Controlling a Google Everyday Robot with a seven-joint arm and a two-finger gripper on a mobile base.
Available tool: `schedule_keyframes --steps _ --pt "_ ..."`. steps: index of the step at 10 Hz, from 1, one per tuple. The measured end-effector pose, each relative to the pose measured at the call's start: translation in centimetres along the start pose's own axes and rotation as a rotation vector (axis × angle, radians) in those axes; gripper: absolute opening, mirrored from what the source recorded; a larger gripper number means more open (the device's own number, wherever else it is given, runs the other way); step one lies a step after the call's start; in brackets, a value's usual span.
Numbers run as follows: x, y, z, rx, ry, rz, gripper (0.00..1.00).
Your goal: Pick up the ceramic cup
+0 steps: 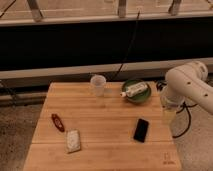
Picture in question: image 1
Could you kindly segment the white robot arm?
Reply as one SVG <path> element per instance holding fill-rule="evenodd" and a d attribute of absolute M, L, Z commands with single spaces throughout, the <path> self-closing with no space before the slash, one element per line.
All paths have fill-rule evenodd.
<path fill-rule="evenodd" d="M 208 68 L 200 61 L 189 62 L 166 72 L 166 85 L 160 92 L 163 124 L 171 123 L 186 99 L 213 115 L 213 87 L 206 83 L 207 76 Z"/>

